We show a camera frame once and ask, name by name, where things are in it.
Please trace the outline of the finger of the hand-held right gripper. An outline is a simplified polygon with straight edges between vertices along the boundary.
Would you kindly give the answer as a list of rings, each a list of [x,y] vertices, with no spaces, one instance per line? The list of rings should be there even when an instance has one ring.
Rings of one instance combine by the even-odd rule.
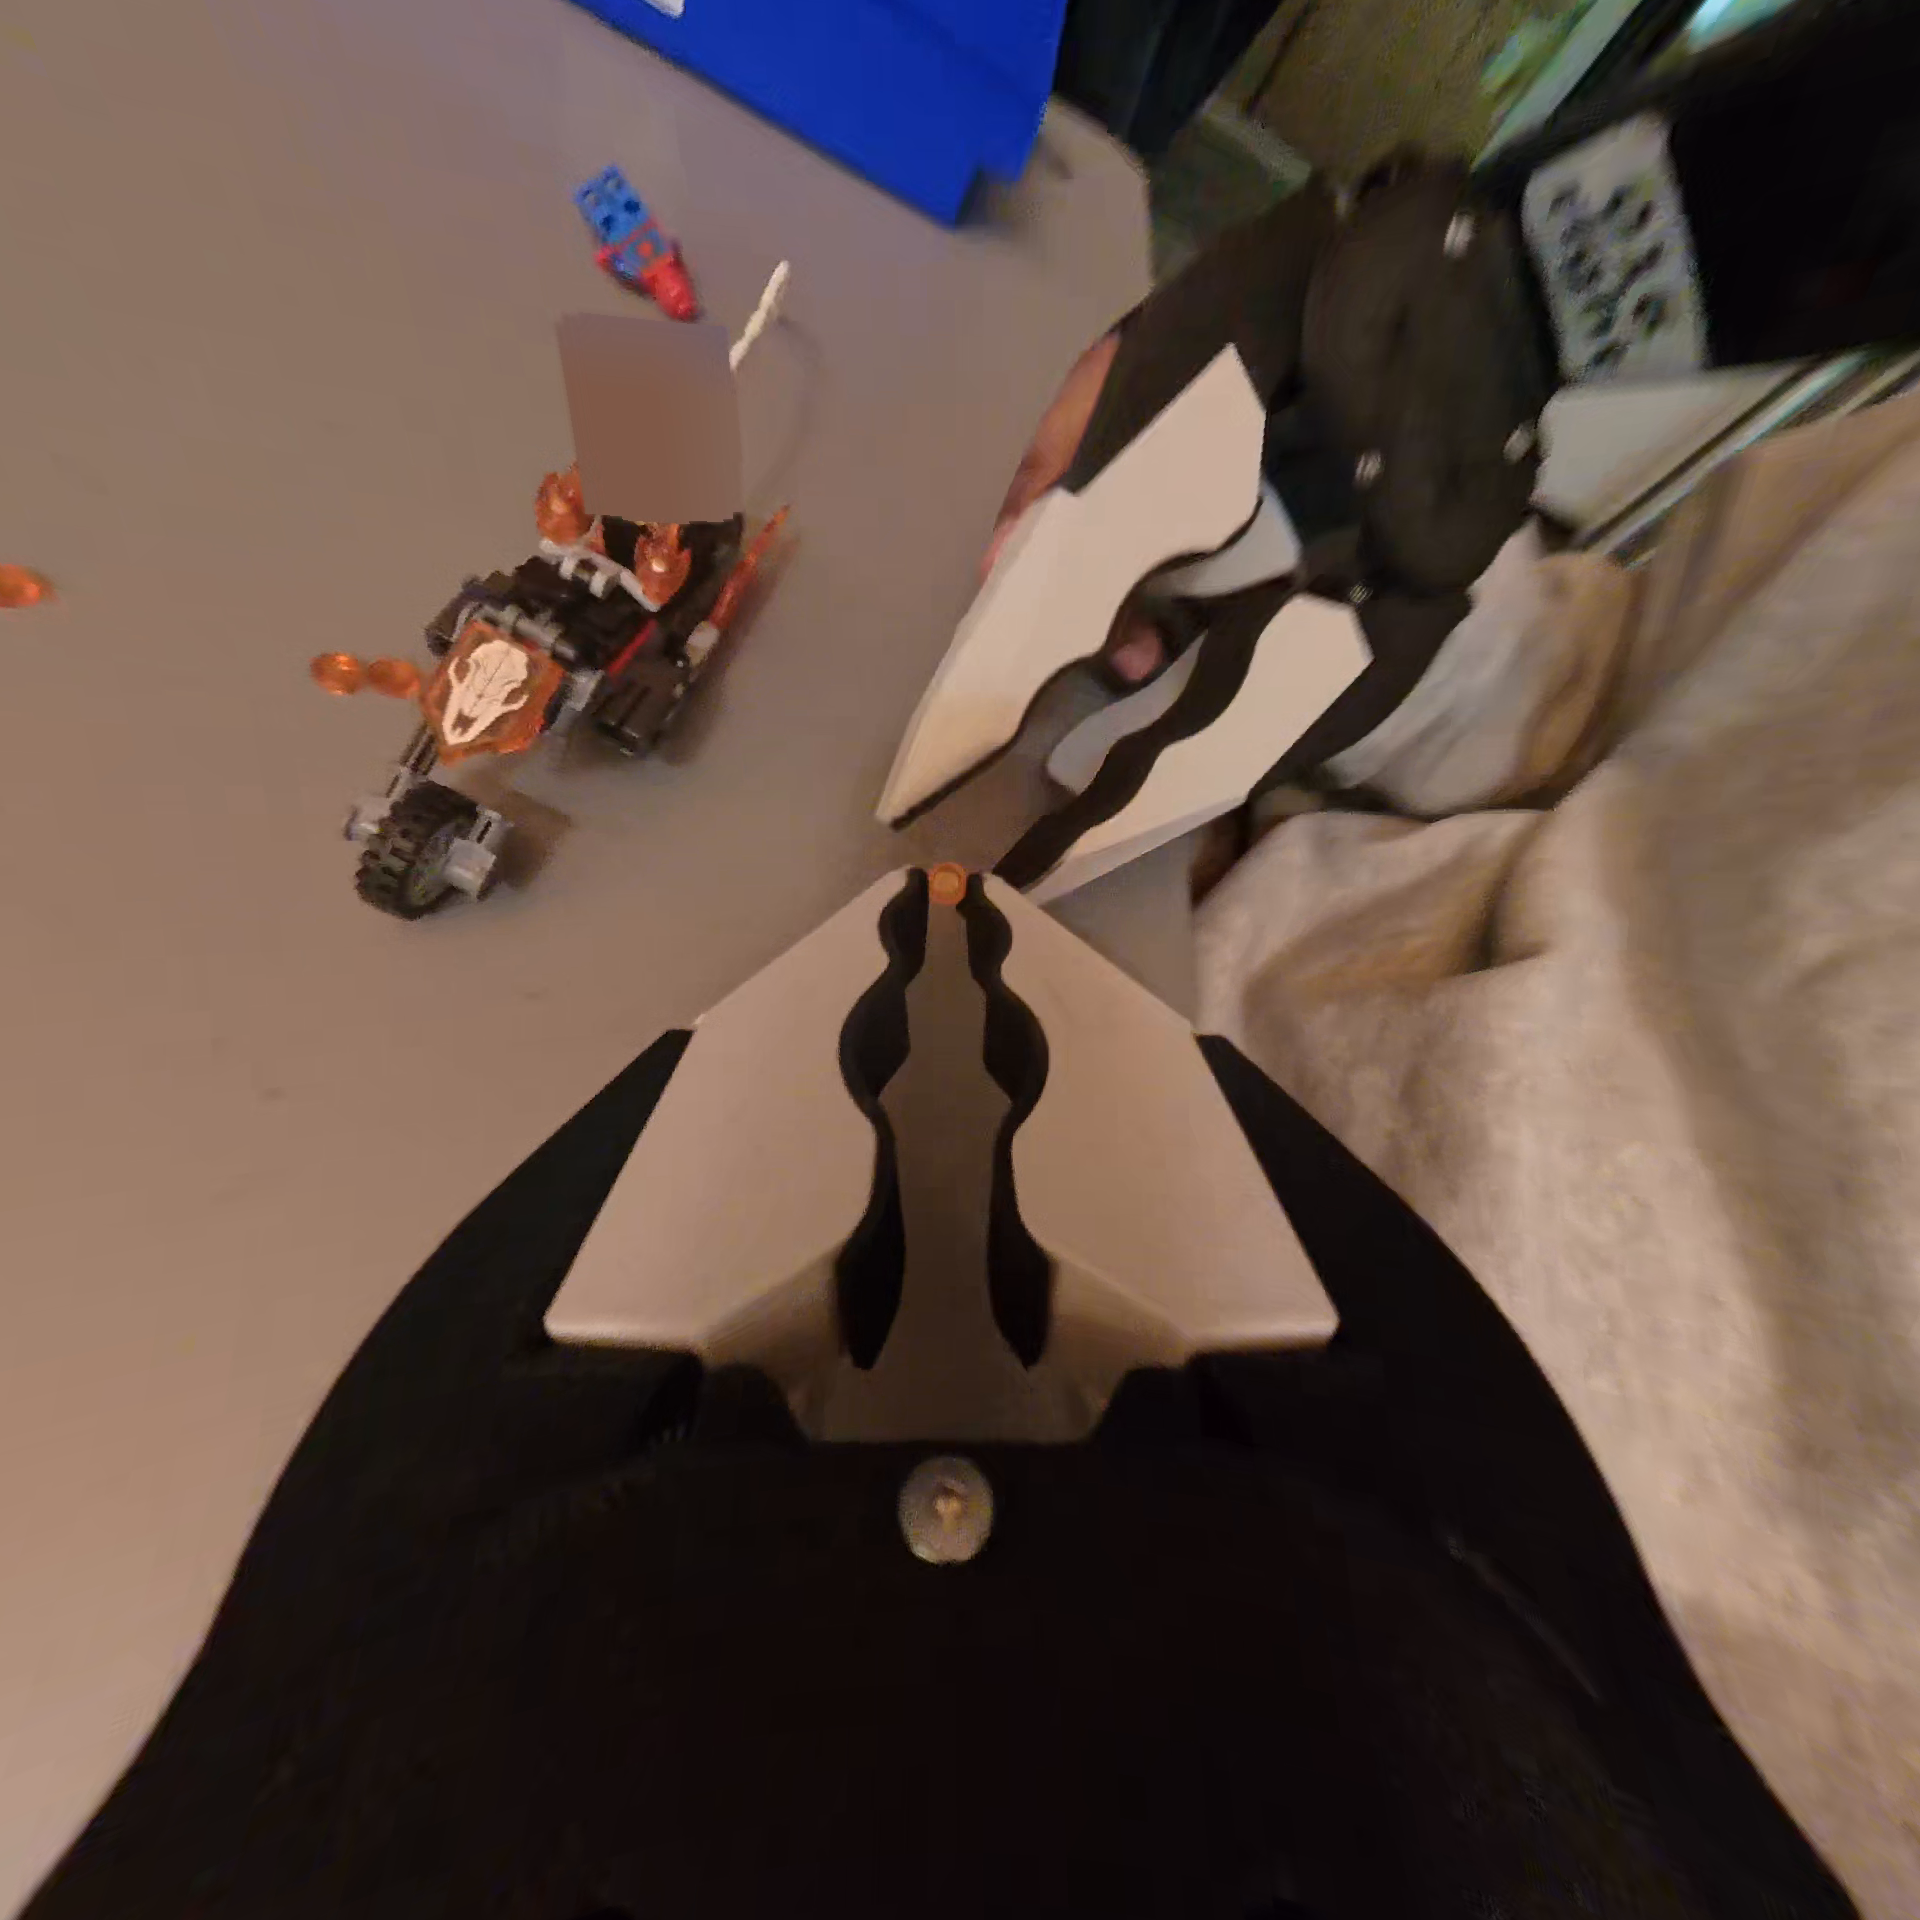
[[[1142,587],[1212,600],[1283,579],[1304,542],[1267,479],[1247,351],[1113,348],[1059,476],[1016,518],[901,731],[875,821],[901,827],[1020,735]]]
[[[1038,821],[993,875],[1043,903],[1160,852],[1245,801],[1374,662],[1347,598],[1236,605],[1161,714],[1119,735],[1086,788]]]

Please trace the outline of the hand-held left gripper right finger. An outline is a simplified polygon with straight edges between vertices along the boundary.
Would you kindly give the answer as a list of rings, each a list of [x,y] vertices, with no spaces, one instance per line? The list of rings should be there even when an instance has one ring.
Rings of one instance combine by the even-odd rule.
[[[1324,1347],[1332,1298],[1189,1019],[998,875],[959,901],[1005,1097],[986,1278],[1036,1372]]]

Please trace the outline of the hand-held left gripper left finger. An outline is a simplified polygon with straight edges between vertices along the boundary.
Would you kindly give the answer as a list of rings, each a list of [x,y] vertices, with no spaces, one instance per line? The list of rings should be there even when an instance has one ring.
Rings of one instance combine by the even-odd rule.
[[[883,1091],[930,880],[891,871],[704,1012],[543,1314],[551,1342],[872,1369],[904,1219]]]

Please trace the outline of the black flame-headed lego minifigure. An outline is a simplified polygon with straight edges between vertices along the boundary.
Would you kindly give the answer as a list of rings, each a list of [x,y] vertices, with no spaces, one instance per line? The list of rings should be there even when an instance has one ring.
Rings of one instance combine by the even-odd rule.
[[[632,522],[594,516],[588,543],[636,582],[647,612],[664,612],[690,587],[723,579],[739,552],[745,516],[722,520]]]

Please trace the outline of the black red lego motorcycle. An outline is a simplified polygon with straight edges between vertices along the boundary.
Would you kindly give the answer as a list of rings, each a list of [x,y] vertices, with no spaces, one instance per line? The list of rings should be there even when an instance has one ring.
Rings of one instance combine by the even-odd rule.
[[[653,753],[728,640],[790,508],[744,516],[725,577],[660,612],[588,543],[596,516],[618,513],[588,508],[578,462],[546,471],[535,548],[512,567],[463,577],[422,632],[424,659],[332,649],[308,662],[326,696],[375,694],[412,714],[381,784],[344,823],[354,891],[375,911],[419,922],[449,901],[486,900],[504,875],[510,814],[449,782],[451,771],[579,729],[618,755]]]

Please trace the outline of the person's right forearm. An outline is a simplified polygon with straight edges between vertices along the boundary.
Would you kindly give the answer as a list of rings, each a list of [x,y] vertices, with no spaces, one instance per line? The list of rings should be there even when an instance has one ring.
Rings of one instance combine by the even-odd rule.
[[[1324,765],[1324,782],[1423,821],[1545,804],[1613,721],[1637,595],[1616,560],[1549,552],[1534,522],[1521,525],[1405,698]]]

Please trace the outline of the blue red lego minifigure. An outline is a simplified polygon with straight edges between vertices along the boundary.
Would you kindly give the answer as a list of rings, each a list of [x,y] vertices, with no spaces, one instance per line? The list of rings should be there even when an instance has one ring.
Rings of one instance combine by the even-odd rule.
[[[638,291],[673,323],[696,323],[704,316],[684,251],[621,167],[600,169],[569,197],[606,276]]]

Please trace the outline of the person's right hand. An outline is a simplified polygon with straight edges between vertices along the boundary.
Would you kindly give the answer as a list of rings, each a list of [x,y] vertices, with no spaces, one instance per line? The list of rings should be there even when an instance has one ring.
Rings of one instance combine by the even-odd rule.
[[[1047,490],[1064,482],[1079,443],[1088,436],[1092,414],[1121,342],[1121,325],[1109,327],[1092,342],[1070,365],[1058,392],[1043,408],[1020,456],[1007,490],[1003,491],[986,548],[979,555],[977,577],[986,579],[1022,516]],[[1109,691],[1126,694],[1155,679],[1173,659],[1177,619],[1171,612],[1149,601],[1129,604],[1116,613],[1105,636],[1095,675]]]

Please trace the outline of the blue plastic bin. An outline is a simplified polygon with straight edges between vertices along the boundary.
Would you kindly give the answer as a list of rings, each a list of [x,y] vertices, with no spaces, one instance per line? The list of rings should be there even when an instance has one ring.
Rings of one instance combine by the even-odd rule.
[[[581,2],[921,216],[958,225],[1036,151],[1065,2]]]

